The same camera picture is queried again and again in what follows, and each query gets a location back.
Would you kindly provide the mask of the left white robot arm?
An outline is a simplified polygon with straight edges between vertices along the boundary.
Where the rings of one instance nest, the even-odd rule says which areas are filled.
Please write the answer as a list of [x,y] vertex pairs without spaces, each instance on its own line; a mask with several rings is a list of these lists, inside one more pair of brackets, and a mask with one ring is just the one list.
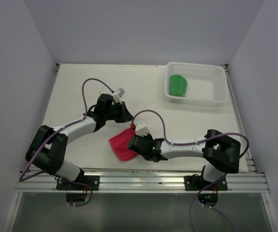
[[110,94],[101,94],[97,103],[88,108],[81,118],[59,127],[39,127],[26,153],[28,165],[19,181],[30,179],[24,176],[30,166],[34,165],[43,173],[66,179],[71,188],[81,189],[85,183],[84,171],[65,160],[67,145],[82,136],[97,132],[107,121],[126,123],[132,119],[125,102]]

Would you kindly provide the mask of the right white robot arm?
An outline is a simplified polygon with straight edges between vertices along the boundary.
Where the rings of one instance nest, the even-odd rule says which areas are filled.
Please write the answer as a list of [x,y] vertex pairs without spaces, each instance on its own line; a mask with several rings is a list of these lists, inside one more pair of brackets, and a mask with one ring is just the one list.
[[152,162],[175,158],[207,160],[208,164],[203,166],[201,175],[190,180],[191,183],[206,190],[212,189],[224,174],[239,172],[241,143],[217,130],[208,130],[202,138],[195,138],[191,145],[179,145],[173,141],[168,143],[165,139],[153,139],[150,135],[135,135],[127,147]]

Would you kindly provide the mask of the pink towel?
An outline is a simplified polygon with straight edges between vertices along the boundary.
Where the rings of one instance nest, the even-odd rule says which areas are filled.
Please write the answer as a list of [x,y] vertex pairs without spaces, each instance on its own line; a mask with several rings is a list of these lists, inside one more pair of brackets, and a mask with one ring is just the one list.
[[134,135],[135,132],[132,129],[126,129],[109,139],[110,146],[120,161],[130,161],[138,156],[137,153],[128,149],[128,142]]

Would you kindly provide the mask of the green towel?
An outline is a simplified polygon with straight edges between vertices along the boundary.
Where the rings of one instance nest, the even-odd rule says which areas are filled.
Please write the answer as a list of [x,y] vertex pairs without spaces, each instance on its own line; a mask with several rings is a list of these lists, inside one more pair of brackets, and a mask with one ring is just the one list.
[[187,80],[179,75],[174,74],[169,78],[169,95],[184,97],[187,90]]

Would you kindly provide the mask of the clear plastic tray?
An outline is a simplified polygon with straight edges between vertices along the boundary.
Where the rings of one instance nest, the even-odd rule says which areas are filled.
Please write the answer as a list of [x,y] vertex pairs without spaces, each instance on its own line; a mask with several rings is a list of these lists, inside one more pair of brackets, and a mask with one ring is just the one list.
[[[171,77],[182,76],[185,92],[178,96],[170,94]],[[215,65],[169,62],[164,76],[164,93],[172,103],[218,106],[229,98],[224,68]]]

